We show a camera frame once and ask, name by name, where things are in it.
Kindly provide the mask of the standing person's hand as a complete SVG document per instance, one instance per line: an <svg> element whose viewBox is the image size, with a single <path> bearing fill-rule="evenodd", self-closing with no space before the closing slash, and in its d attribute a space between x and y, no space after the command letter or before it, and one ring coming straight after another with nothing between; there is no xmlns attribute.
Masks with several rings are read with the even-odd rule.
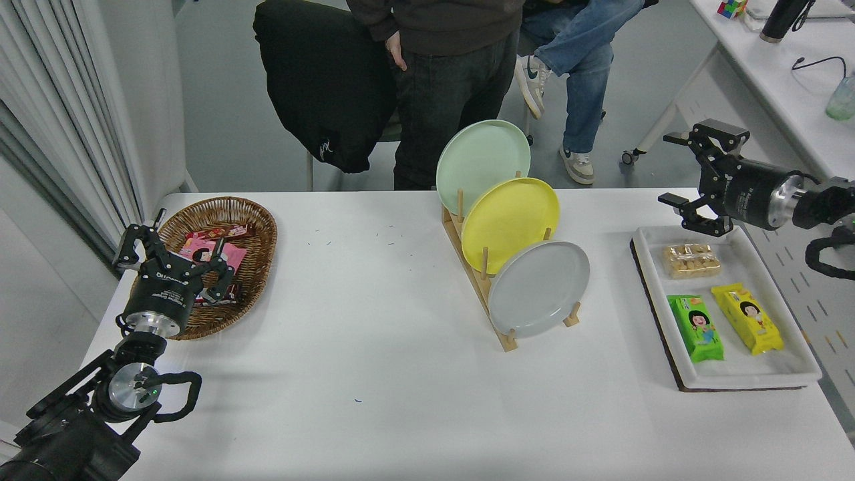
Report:
<svg viewBox="0 0 855 481"><path fill-rule="evenodd" d="M391 34L388 39L385 40L385 48L387 52L393 58L394 64L401 72L405 72L408 69L408 65L403 58L403 50L401 43L401 34L400 31L395 31L395 33Z"/></svg>

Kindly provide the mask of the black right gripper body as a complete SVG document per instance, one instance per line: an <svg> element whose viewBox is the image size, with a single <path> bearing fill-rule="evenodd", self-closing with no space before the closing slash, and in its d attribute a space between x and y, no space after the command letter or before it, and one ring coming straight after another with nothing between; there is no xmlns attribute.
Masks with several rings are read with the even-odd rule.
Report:
<svg viewBox="0 0 855 481"><path fill-rule="evenodd" d="M791 219L796 170L724 156L718 160L718 173L725 179L723 194L718 195L719 215L767 230L781 228Z"/></svg>

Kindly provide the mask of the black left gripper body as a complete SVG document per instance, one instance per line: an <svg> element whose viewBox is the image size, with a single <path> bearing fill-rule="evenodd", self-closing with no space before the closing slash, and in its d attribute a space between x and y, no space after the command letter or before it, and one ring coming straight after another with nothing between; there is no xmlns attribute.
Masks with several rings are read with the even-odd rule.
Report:
<svg viewBox="0 0 855 481"><path fill-rule="evenodd" d="M186 278L184 271L162 273L141 269L126 304L126 323L133 323L143 314L186 323L195 298L196 279Z"/></svg>

